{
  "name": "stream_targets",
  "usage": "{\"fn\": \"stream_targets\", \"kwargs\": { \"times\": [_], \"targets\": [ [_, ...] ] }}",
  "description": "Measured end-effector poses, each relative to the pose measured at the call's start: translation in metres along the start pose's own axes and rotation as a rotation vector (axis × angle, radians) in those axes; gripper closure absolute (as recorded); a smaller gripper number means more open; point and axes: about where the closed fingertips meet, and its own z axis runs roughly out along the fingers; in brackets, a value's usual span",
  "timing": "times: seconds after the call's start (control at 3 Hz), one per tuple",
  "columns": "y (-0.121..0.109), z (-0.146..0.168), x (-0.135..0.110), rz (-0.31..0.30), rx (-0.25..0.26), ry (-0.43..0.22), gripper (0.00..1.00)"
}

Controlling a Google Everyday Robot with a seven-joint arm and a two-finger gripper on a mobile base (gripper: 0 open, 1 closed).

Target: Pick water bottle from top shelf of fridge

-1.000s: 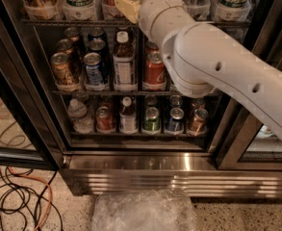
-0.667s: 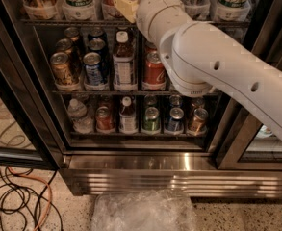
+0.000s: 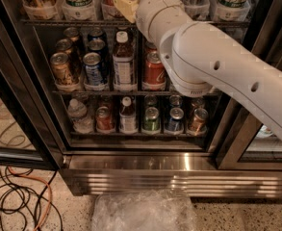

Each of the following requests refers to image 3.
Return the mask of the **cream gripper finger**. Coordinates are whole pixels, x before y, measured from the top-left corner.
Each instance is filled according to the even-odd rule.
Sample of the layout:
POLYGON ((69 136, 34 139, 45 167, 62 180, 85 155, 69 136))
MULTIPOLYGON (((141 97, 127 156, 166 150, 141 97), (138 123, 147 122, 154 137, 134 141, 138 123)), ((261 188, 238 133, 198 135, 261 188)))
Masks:
POLYGON ((130 22, 136 22, 136 10, 140 0, 113 0, 114 6, 130 22))

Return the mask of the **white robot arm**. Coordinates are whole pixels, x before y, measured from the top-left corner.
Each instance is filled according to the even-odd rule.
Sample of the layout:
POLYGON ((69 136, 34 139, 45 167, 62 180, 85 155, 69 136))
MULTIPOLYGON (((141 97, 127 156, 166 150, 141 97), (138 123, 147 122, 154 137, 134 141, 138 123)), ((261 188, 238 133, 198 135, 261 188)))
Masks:
POLYGON ((219 28, 192 20, 180 0, 113 0, 158 50, 175 88, 188 97, 215 87, 243 105, 282 141, 282 71, 219 28))

